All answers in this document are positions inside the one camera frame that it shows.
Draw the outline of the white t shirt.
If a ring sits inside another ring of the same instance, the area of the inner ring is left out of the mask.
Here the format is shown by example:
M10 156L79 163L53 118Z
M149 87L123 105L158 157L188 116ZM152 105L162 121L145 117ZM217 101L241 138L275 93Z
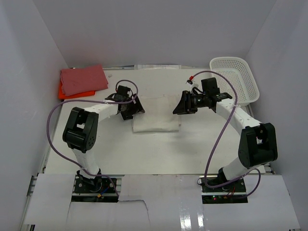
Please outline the white t shirt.
M133 132L178 132L181 120L179 115L173 114L173 110L179 101L178 95L164 95L158 98L141 97L140 102L145 112L133 117Z

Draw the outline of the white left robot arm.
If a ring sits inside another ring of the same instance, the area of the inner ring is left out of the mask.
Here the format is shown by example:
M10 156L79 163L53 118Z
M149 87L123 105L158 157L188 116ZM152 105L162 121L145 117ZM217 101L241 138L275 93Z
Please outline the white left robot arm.
M91 192L97 192L102 186L100 168L97 166L92 148L97 138L98 124L117 114L123 120L130 120L145 110L131 89L118 86L116 92L105 98L102 103L88 108L74 107L69 115L63 132L63 141L72 149L80 170L77 175Z

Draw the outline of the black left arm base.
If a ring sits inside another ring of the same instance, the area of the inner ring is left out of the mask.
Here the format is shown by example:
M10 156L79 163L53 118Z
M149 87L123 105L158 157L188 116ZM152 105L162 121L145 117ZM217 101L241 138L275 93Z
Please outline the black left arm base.
M116 187L113 187L109 179L103 178L97 189L89 189L83 181L76 176L71 201L83 203L117 203L118 196L115 189L120 191L117 178L112 178Z

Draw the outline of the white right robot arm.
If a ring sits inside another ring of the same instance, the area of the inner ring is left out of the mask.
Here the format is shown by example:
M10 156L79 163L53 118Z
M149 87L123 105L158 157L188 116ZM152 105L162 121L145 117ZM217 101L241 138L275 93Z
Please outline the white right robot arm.
M235 100L228 93L220 92L214 77L203 79L201 83L201 92L182 92L173 114L195 114L199 108L207 107L226 119L224 129L231 125L239 133L238 156L230 164L222 167L216 178L198 181L208 188L219 188L223 192L228 192L235 186L235 181L278 158L275 127L271 123L259 122L243 109L236 107Z

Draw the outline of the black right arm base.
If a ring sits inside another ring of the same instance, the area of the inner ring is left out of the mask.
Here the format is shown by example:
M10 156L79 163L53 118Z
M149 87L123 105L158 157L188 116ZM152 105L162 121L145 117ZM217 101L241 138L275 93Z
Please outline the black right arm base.
M202 202L206 204L246 204L246 186L244 180L238 180L220 188L208 188L204 184L204 177L197 180L201 186Z

